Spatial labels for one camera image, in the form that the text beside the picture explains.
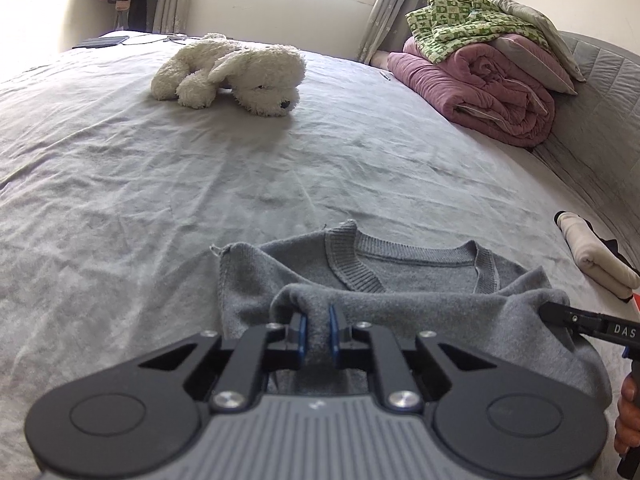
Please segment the person's right hand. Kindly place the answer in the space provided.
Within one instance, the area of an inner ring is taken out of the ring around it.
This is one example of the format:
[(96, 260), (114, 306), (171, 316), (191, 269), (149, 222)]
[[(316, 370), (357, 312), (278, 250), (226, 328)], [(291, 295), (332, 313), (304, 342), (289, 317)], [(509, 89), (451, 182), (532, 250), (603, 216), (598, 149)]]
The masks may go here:
[(640, 410), (634, 401), (639, 389), (631, 375), (627, 375), (620, 389), (617, 403), (618, 415), (615, 421), (614, 448), (620, 456), (625, 456), (640, 444)]

